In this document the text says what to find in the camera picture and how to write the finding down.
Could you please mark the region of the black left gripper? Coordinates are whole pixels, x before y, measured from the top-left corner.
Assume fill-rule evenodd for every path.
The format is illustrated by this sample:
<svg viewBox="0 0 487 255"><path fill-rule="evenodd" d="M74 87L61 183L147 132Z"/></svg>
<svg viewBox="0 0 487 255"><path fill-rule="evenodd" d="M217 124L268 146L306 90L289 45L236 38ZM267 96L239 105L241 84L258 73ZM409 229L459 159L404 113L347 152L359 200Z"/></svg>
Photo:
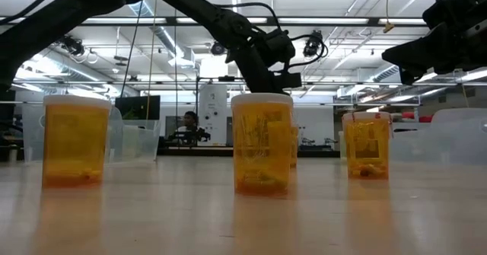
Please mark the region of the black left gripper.
<svg viewBox="0 0 487 255"><path fill-rule="evenodd" d="M235 51L235 63L252 93L284 94L285 88L302 86L300 73L269 71L263 58L254 47Z"/></svg>

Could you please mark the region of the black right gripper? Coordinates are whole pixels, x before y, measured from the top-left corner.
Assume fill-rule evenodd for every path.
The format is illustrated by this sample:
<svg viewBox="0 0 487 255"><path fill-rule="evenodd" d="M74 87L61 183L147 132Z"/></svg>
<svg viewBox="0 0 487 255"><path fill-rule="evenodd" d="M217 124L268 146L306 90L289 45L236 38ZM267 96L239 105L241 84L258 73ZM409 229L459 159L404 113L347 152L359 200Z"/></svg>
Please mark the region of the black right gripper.
<svg viewBox="0 0 487 255"><path fill-rule="evenodd" d="M402 84L412 85L429 69L447 74L487 67L487 6L430 10L428 34L386 49L382 59L399 66Z"/></svg>

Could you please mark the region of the large orange labelled pill bottle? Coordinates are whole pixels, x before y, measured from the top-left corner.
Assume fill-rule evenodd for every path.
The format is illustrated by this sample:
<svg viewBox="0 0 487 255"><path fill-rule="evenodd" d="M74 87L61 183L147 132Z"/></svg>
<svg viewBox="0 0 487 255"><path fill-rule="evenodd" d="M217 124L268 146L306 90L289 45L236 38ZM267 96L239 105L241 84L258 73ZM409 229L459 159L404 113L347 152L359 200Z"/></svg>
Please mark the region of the large orange labelled pill bottle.
<svg viewBox="0 0 487 255"><path fill-rule="evenodd" d="M231 99L234 190L242 195L288 192L293 100L254 93Z"/></svg>

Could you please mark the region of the orange pill bottle red marks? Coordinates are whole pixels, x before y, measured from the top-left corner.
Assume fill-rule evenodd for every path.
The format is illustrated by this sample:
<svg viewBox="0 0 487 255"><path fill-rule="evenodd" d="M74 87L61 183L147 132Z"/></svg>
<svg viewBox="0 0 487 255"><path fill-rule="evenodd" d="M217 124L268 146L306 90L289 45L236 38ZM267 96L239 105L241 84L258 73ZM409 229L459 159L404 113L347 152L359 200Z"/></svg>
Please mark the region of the orange pill bottle red marks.
<svg viewBox="0 0 487 255"><path fill-rule="evenodd" d="M388 180L392 117L386 112L342 116L349 179Z"/></svg>

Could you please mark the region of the clear plastic bin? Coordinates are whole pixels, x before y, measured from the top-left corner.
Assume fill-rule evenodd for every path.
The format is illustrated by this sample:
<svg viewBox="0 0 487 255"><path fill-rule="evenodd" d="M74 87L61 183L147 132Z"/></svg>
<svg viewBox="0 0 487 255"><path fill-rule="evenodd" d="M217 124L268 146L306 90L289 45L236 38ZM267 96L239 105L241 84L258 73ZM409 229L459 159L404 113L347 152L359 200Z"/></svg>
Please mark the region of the clear plastic bin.
<svg viewBox="0 0 487 255"><path fill-rule="evenodd" d="M394 123L389 157L403 163L487 166L487 108L443 109L430 123Z"/></svg>
<svg viewBox="0 0 487 255"><path fill-rule="evenodd" d="M22 106L24 160L41 163L44 150L45 110L41 104ZM124 120L120 111L110 111L104 163L154 161L157 157L161 122Z"/></svg>

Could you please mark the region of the yellow hanging connector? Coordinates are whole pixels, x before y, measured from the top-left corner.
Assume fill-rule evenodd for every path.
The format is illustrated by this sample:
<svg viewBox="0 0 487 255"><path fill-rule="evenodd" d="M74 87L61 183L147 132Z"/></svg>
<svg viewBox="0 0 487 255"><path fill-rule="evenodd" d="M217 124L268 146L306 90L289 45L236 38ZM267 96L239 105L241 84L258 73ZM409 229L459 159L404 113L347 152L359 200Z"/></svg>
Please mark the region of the yellow hanging connector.
<svg viewBox="0 0 487 255"><path fill-rule="evenodd" d="M385 2L385 24L384 24L383 33L390 32L394 27L395 27L395 25L390 22L390 0L386 0L386 2Z"/></svg>

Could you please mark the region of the red containers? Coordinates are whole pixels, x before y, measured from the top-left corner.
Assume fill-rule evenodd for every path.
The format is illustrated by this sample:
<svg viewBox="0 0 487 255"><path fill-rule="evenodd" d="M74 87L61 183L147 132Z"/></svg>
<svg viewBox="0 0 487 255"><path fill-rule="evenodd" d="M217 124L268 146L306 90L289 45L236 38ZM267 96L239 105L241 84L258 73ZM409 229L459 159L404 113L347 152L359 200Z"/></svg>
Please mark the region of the red containers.
<svg viewBox="0 0 487 255"><path fill-rule="evenodd" d="M430 123L433 120L433 116L420 116L414 112L402 112L395 113L393 120L398 123Z"/></svg>

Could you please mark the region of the white cabinet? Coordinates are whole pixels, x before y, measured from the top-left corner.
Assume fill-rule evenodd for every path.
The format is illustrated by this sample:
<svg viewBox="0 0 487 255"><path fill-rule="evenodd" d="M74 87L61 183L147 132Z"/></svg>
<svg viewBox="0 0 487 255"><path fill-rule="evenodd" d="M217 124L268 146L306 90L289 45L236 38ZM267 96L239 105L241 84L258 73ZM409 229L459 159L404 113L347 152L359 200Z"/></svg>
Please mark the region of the white cabinet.
<svg viewBox="0 0 487 255"><path fill-rule="evenodd" d="M203 146L227 144L227 87L222 84L205 84L199 92L199 126L209 134L199 142Z"/></svg>

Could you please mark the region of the person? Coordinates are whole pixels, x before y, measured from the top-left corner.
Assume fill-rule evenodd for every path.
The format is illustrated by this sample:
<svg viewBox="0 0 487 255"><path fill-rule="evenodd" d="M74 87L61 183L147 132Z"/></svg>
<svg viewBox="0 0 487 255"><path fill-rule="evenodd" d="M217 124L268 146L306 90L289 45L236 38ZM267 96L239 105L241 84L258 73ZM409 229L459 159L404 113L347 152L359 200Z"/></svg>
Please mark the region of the person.
<svg viewBox="0 0 487 255"><path fill-rule="evenodd" d="M176 131L190 131L190 130L201 129L201 127L197 125L197 122L198 122L198 117L196 113L193 111L187 111L183 116L183 125L179 127Z"/></svg>

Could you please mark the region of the black desk device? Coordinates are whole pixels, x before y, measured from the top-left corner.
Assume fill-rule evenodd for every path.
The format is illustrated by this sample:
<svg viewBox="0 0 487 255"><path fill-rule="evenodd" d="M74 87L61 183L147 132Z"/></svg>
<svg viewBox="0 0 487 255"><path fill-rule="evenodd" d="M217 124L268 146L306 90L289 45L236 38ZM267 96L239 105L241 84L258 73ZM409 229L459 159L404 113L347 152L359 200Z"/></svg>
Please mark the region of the black desk device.
<svg viewBox="0 0 487 255"><path fill-rule="evenodd" d="M169 140L176 140L181 145L195 145L197 142L207 142L211 135L204 129L190 131L176 131L169 135Z"/></svg>

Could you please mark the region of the long black bench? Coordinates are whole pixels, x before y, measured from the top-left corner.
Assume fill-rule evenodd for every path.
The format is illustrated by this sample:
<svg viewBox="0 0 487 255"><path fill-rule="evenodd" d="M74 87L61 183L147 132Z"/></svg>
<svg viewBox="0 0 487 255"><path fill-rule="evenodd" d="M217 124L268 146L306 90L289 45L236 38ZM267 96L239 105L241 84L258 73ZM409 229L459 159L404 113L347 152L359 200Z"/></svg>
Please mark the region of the long black bench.
<svg viewBox="0 0 487 255"><path fill-rule="evenodd" d="M168 147L159 148L157 156L187 156L187 157L232 157L233 148L217 147ZM339 151L298 151L299 158L340 158Z"/></svg>

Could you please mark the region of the black monitor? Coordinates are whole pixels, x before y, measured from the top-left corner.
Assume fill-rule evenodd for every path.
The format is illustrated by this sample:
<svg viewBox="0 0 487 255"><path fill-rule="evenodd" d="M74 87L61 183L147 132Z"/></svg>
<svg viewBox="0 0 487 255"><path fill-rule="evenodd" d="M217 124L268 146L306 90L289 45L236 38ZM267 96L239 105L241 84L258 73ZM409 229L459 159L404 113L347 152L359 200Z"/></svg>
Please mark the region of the black monitor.
<svg viewBox="0 0 487 255"><path fill-rule="evenodd" d="M123 120L159 120L161 97L121 97L115 100L115 107Z"/></svg>

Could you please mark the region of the black ceiling-mounted device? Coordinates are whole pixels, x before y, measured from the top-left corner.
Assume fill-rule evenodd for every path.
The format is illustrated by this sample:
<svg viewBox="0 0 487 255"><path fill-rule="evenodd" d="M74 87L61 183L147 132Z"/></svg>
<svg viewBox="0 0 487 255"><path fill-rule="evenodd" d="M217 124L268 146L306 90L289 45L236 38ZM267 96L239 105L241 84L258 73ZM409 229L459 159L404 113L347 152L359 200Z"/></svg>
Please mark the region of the black ceiling-mounted device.
<svg viewBox="0 0 487 255"><path fill-rule="evenodd" d="M84 55L84 46L82 40L76 39L72 36L65 35L59 39L60 46L72 56Z"/></svg>

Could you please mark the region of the dark shelf unit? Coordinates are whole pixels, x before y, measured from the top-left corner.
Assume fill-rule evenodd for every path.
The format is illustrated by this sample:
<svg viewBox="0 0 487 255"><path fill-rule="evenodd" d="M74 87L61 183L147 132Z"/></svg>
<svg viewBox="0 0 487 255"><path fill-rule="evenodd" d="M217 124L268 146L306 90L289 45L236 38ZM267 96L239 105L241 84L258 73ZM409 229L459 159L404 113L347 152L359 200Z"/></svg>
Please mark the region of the dark shelf unit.
<svg viewBox="0 0 487 255"><path fill-rule="evenodd" d="M0 163L10 161L11 150L18 147L18 131L14 128L14 91L0 91Z"/></svg>

